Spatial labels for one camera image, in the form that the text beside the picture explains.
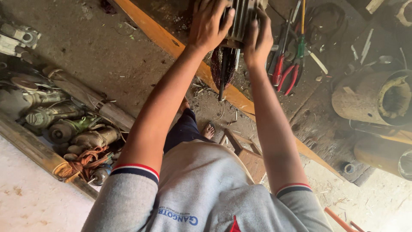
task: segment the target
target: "red white blue stripe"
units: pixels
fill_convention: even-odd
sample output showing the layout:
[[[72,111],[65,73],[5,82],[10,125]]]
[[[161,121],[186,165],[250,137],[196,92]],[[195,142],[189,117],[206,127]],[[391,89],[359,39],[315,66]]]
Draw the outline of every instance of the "red white blue stripe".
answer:
[[[159,184],[159,174],[153,168],[143,164],[129,163],[117,165],[110,175],[122,173],[144,176]]]
[[[279,188],[279,190],[276,192],[276,197],[280,198],[281,196],[294,191],[312,192],[312,188],[309,185],[302,183],[287,184]]]

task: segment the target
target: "pliers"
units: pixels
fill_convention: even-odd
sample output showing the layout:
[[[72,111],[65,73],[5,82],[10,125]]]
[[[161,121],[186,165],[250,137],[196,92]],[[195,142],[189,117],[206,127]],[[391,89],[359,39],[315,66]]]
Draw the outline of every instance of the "pliers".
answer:
[[[292,90],[293,86],[295,85],[296,79],[297,79],[297,75],[299,73],[299,67],[302,65],[302,59],[301,58],[296,58],[292,65],[290,65],[282,74],[282,78],[281,81],[279,82],[279,85],[277,86],[276,90],[278,92],[280,92],[281,88],[282,88],[282,84],[283,81],[285,80],[286,76],[290,73],[290,71],[292,71],[293,69],[293,73],[292,73],[292,81],[289,85],[288,90],[286,90],[284,95],[288,95],[290,93],[290,91]]]

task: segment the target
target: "dirty floor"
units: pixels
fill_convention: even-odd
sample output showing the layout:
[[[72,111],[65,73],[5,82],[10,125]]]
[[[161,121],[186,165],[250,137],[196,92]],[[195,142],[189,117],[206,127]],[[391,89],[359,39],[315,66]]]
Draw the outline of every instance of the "dirty floor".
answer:
[[[133,116],[138,115],[150,91],[174,61],[139,29],[133,30],[125,24],[122,14],[113,16],[105,14],[99,7],[98,0],[20,0],[18,3],[15,0],[1,0],[0,2],[7,18],[17,24],[31,26],[42,33],[35,50],[37,54],[65,69],[91,88],[104,92],[108,99],[115,99],[119,107]],[[235,120],[235,109],[227,102],[218,103],[217,95],[213,92],[197,93],[200,89],[196,85],[201,83],[194,78],[186,96],[196,113],[200,129],[207,122],[215,121],[218,131],[215,141],[218,142],[222,137],[222,129],[228,127],[228,122]],[[256,124],[240,112],[237,115],[237,122],[229,128],[258,143]],[[31,162],[19,151],[14,151],[3,139],[1,145],[2,153],[12,151],[0,162],[2,165],[9,163],[6,165],[9,169],[15,170],[19,167],[13,164],[14,157],[20,160],[19,165],[27,165]],[[408,221],[412,216],[411,210],[408,210],[412,207],[410,182],[377,170],[362,187],[357,187],[341,181],[313,161],[302,159],[302,165],[321,205],[329,206],[340,218],[347,222],[353,220],[364,230],[373,232],[412,231]],[[0,170],[3,170],[2,176],[5,176],[5,169],[0,168]],[[42,170],[39,173],[40,176],[44,174],[43,177],[47,178],[47,173]],[[19,210],[24,211],[26,207],[28,199],[24,201],[22,199],[28,196],[14,194],[17,188],[33,195],[41,194],[38,186],[29,184],[30,178],[39,180],[40,177],[26,175],[21,178],[25,181],[20,181],[16,189],[10,181],[0,183],[0,221],[2,222],[6,222],[7,217],[10,216],[9,206],[2,207],[5,206],[4,202],[8,200],[8,196],[15,198],[17,202],[15,207],[20,207]],[[68,191],[61,193],[59,198],[67,203],[66,199],[84,197]],[[84,217],[90,207],[91,204],[87,203],[83,207],[74,207],[70,211],[81,211],[79,216]],[[58,211],[59,209],[54,209],[53,213],[58,214]],[[78,222],[75,228],[69,229],[60,220],[42,220],[43,213],[35,214],[34,219],[28,218],[25,214],[15,216],[20,217],[19,223],[27,222],[25,228],[30,228],[31,231],[41,231],[42,227],[38,225],[43,225],[46,231],[79,231],[85,220],[85,218],[63,217],[67,223],[70,223],[70,220]],[[29,223],[37,219],[40,224]],[[337,223],[329,219],[335,231],[342,231]],[[7,228],[16,227],[8,223]]]

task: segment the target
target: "person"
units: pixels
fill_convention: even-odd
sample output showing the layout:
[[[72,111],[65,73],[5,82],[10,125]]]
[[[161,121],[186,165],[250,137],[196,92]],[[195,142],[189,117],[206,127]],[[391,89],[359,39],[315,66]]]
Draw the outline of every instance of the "person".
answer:
[[[253,183],[230,149],[209,140],[211,125],[199,133],[194,113],[182,101],[202,59],[232,26],[234,9],[220,22],[231,4],[195,3],[188,45],[140,111],[82,231],[332,231],[265,71],[273,38],[262,6],[259,20],[251,22],[244,59],[273,195]],[[178,109],[182,117],[168,134]]]

